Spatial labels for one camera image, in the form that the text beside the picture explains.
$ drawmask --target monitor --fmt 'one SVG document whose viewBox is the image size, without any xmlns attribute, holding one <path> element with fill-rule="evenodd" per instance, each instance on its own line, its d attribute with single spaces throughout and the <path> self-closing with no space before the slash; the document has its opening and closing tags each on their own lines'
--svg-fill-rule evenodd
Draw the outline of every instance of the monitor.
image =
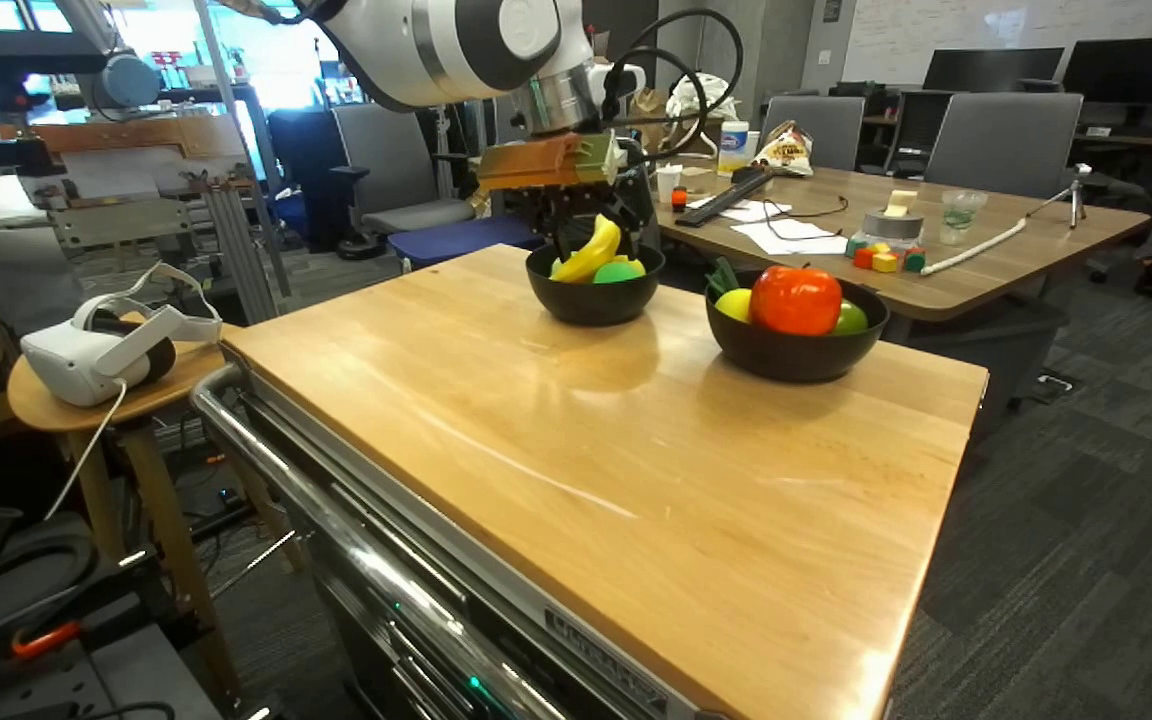
<svg viewBox="0 0 1152 720">
<path fill-rule="evenodd" d="M 1152 105 L 1149 39 L 1079 39 L 1064 69 L 1064 88 L 1088 105 Z"/>
<path fill-rule="evenodd" d="M 935 50 L 924 88 L 1020 94 L 1057 78 L 1064 50 Z"/>
</svg>

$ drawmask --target green fruit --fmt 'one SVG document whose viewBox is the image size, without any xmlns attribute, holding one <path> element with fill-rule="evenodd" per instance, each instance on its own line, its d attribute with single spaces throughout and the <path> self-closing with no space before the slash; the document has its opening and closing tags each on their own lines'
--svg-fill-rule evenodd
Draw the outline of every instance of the green fruit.
<svg viewBox="0 0 1152 720">
<path fill-rule="evenodd" d="M 832 336 L 863 336 L 867 333 L 867 315 L 863 309 L 857 309 L 854 301 L 839 306 L 839 321 L 832 323 Z"/>
<path fill-rule="evenodd" d="M 754 287 L 729 287 L 714 309 L 733 315 L 737 323 L 747 323 Z"/>
<path fill-rule="evenodd" d="M 648 276 L 645 260 L 607 260 L 606 267 L 594 272 L 594 284 L 630 284 L 630 281 L 642 281 Z"/>
</svg>

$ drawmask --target banana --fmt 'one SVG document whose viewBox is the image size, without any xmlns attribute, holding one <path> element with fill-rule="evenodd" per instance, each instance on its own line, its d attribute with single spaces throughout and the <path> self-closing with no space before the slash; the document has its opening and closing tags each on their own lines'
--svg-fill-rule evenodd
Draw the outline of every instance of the banana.
<svg viewBox="0 0 1152 720">
<path fill-rule="evenodd" d="M 621 254 L 621 223 L 606 213 L 594 222 L 594 238 L 559 260 L 548 281 L 555 284 L 589 284 L 597 267 L 606 267 Z"/>
</svg>

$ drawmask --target wooden tabletop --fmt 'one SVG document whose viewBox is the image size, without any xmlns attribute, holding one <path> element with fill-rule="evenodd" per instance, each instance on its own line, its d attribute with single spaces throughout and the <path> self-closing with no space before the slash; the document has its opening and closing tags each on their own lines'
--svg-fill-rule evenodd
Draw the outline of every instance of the wooden tabletop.
<svg viewBox="0 0 1152 720">
<path fill-rule="evenodd" d="M 201 386 L 221 363 L 223 363 L 223 355 L 215 345 L 177 345 L 172 374 L 159 375 L 157 386 L 132 388 L 126 408 L 111 417 L 111 424 L 135 420 L 135 417 L 148 417 L 148 412 L 159 412 L 159 408 L 185 402 L 191 393 L 191 386 Z M 76 405 L 58 402 L 24 355 L 12 363 L 7 405 L 12 405 L 19 424 L 28 424 L 35 432 L 58 432 L 58 436 L 91 432 L 100 424 L 100 417 L 110 412 L 110 405 L 76 408 Z"/>
<path fill-rule="evenodd" d="M 1028 197 L 988 194 L 988 205 L 979 207 L 971 234 L 957 246 L 945 246 L 941 241 L 945 185 L 914 185 L 914 182 L 892 182 L 892 175 L 816 169 L 812 182 L 771 182 L 766 194 L 767 200 L 787 200 L 791 213 L 799 217 L 828 213 L 812 222 L 828 234 L 861 234 L 863 213 L 880 213 L 892 188 L 921 194 L 914 213 L 929 222 L 924 223 L 929 260 L 986 246 L 988 238 L 1014 230 L 1024 213 L 1041 205 Z M 771 265 L 771 256 L 757 249 L 747 238 L 740 238 L 729 222 L 714 222 L 705 230 L 682 230 L 674 223 L 674 213 L 659 207 L 659 223 L 675 241 L 687 241 L 723 256 Z M 1101 246 L 1130 241 L 1144 234 L 1144 223 L 1149 223 L 1144 213 L 1088 207 L 1088 222 L 1079 230 L 1068 230 L 1068 205 L 1049 205 L 1043 213 L 1028 222 L 1028 230 L 1015 241 L 935 276 L 877 276 L 877 272 L 854 267 L 846 256 L 812 256 L 812 265 L 846 281 L 877 287 L 892 306 L 895 315 L 935 323 L 935 321 L 963 315 L 979 306 L 991 306 L 1009 287 L 1028 284 L 1043 272 L 1057 272 L 1088 256 Z"/>
<path fill-rule="evenodd" d="M 555 323 L 483 249 L 227 341 L 648 667 L 733 717 L 877 717 L 986 368 L 877 345 L 836 386 L 721 361 L 705 301 Z"/>
</svg>

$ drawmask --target gray carpet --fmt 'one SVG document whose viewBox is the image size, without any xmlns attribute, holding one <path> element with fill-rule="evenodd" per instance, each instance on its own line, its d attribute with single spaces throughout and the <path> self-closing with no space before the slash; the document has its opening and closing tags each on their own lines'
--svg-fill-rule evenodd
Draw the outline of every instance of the gray carpet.
<svg viewBox="0 0 1152 720">
<path fill-rule="evenodd" d="M 315 256 L 327 292 L 393 276 Z M 1049 355 L 1079 388 L 1015 408 L 963 467 L 892 720 L 1152 717 L 1152 301 L 1071 281 Z M 215 576 L 254 555 L 223 542 Z M 254 695 L 351 717 L 305 576 L 267 563 L 221 603 Z"/>
</svg>

